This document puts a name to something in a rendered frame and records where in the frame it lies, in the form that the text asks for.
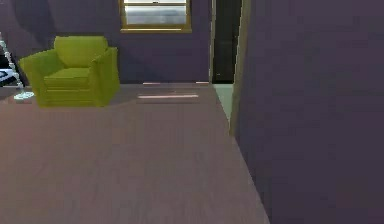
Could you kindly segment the wooden framed window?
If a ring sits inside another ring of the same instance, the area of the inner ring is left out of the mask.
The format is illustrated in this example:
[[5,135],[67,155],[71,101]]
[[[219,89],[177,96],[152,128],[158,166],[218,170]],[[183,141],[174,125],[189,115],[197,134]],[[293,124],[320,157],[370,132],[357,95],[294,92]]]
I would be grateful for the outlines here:
[[122,33],[190,33],[191,0],[119,0]]

